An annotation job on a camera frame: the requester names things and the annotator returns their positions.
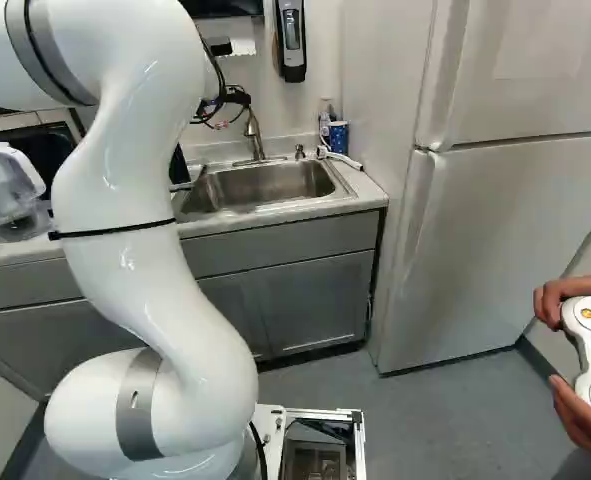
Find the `white refrigerator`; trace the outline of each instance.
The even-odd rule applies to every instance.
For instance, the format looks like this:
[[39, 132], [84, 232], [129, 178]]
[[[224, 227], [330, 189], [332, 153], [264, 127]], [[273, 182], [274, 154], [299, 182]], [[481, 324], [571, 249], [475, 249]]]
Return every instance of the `white refrigerator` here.
[[351, 154], [391, 197], [382, 373], [513, 345], [591, 232], [591, 0], [345, 0]]

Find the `countertop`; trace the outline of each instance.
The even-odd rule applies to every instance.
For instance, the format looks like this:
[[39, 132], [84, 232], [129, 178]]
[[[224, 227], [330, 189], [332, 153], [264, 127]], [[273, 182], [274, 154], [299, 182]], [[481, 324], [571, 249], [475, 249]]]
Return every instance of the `countertop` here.
[[[249, 213], [222, 212], [217, 216], [178, 224], [177, 229], [182, 239], [232, 232], [255, 227], [278, 225], [281, 223], [310, 220], [331, 215], [373, 210], [388, 205], [388, 196], [364, 172], [358, 172], [349, 166], [333, 162], [337, 172], [351, 187], [354, 196], [336, 200], [298, 205], [280, 205], [279, 208], [264, 208], [261, 212]], [[51, 242], [46, 235], [18, 243], [0, 242], [0, 267], [18, 263], [36, 262], [54, 258], [63, 258], [64, 252], [59, 241]]]

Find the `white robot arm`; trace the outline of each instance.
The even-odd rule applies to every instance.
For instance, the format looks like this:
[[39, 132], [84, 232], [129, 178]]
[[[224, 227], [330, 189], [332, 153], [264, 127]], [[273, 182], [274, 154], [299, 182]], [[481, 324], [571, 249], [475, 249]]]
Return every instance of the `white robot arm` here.
[[255, 363], [191, 275], [168, 194], [208, 72], [176, 0], [0, 0], [0, 106], [99, 103], [55, 221], [84, 295], [153, 349], [82, 364], [49, 402], [50, 445], [99, 477], [223, 480], [248, 441]]

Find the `finger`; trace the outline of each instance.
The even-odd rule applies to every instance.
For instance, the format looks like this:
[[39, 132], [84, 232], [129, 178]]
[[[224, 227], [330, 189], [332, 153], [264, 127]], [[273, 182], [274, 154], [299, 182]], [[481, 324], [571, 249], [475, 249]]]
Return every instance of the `finger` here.
[[559, 376], [550, 378], [557, 399], [564, 404], [573, 416], [578, 427], [591, 437], [591, 406], [582, 400], [573, 389]]
[[568, 434], [568, 438], [570, 438], [578, 447], [591, 452], [591, 437], [582, 431], [582, 429], [575, 423], [570, 410], [557, 398], [555, 399], [555, 411], [557, 411], [557, 414], [562, 421], [562, 425]]
[[533, 291], [533, 310], [535, 316], [540, 320], [544, 319], [544, 309], [542, 308], [542, 297], [544, 296], [544, 288], [538, 287]]
[[554, 330], [559, 330], [560, 328], [560, 301], [561, 292], [559, 288], [549, 283], [544, 285], [544, 293], [542, 295], [542, 310], [544, 311], [544, 321], [550, 328]]

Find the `sink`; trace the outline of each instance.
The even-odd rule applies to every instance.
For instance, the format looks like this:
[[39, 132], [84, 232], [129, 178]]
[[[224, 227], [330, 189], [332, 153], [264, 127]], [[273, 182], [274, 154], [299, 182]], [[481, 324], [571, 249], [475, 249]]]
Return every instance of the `sink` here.
[[173, 200], [182, 215], [252, 211], [262, 205], [347, 196], [334, 168], [317, 160], [209, 165], [190, 192]]

